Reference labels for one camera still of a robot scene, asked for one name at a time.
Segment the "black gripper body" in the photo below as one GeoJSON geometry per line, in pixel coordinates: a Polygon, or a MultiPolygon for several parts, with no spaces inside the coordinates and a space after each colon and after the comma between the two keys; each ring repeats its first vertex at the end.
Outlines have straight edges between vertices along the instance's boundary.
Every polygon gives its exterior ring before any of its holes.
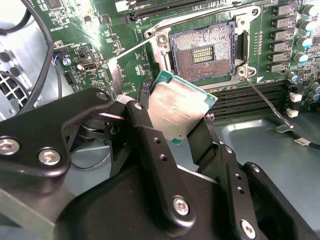
{"type": "MultiPolygon", "coordinates": [[[[182,167],[179,173],[196,210],[182,240],[234,240],[220,186],[182,167]]],[[[72,200],[60,214],[58,240],[175,240],[159,227],[139,163],[72,200]]]]}

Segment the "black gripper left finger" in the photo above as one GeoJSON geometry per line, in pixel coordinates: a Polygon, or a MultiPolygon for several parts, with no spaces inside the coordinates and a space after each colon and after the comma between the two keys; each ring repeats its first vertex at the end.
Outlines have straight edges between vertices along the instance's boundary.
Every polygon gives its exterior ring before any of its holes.
{"type": "Polygon", "coordinates": [[[115,174],[139,163],[155,221],[169,234],[185,234],[196,222],[190,194],[166,143],[144,106],[113,101],[90,88],[0,124],[0,213],[37,234],[56,234],[59,216],[77,196],[64,180],[72,151],[86,145],[80,130],[101,125],[94,139],[109,142],[115,174]]]}

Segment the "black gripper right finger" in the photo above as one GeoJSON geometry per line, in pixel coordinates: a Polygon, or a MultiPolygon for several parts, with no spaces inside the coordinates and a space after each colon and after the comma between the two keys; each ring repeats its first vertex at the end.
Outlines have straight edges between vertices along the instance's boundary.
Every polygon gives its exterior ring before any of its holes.
{"type": "Polygon", "coordinates": [[[198,172],[216,181],[222,239],[319,239],[263,169],[253,162],[240,164],[205,118],[187,140],[198,172]]]}

